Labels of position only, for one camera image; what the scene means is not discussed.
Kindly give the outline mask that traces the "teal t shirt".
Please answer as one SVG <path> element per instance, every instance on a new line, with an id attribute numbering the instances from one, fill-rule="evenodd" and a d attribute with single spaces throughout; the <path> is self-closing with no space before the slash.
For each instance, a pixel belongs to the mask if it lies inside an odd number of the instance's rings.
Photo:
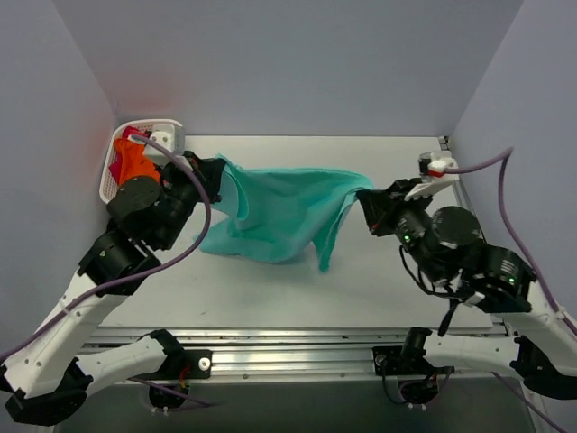
<path id="1" fill-rule="evenodd" d="M 331 168 L 247 169 L 226 159 L 212 209 L 225 218 L 211 225 L 203 253 L 261 263 L 289 263 L 309 246 L 327 272 L 336 238 L 359 191 L 371 180 Z"/>

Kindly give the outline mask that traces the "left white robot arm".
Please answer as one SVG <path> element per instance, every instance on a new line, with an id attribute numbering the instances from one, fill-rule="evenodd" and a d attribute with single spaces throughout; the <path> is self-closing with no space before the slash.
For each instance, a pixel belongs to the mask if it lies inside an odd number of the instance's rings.
<path id="1" fill-rule="evenodd" d="M 59 304 L 24 343 L 1 357 L 1 389 L 13 421 L 55 426 L 102 389 L 137 376 L 174 378 L 189 365 L 183 346 L 168 330 L 98 354 L 79 349 L 104 319 L 155 272 L 167 269 L 155 251 L 176 242 L 196 204 L 220 200 L 221 158 L 187 151 L 155 176 L 119 186 L 106 210 L 106 230 L 80 260 Z"/>

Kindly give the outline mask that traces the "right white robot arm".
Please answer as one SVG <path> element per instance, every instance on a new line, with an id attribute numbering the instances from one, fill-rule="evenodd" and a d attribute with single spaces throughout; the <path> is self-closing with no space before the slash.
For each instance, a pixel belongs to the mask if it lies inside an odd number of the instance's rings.
<path id="1" fill-rule="evenodd" d="M 476 216 L 449 206 L 428 214 L 431 197 L 411 197 L 420 180 L 397 180 L 387 189 L 363 189 L 361 203 L 372 235 L 394 235 L 401 260 L 412 259 L 410 276 L 426 295 L 449 309 L 437 330 L 409 329 L 400 361 L 410 372 L 471 369 L 510 375 L 542 396 L 576 397 L 576 337 L 572 321 L 554 311 L 536 271 L 516 253 L 485 242 Z M 501 318 L 514 336 L 485 338 L 449 334 L 460 306 Z"/>

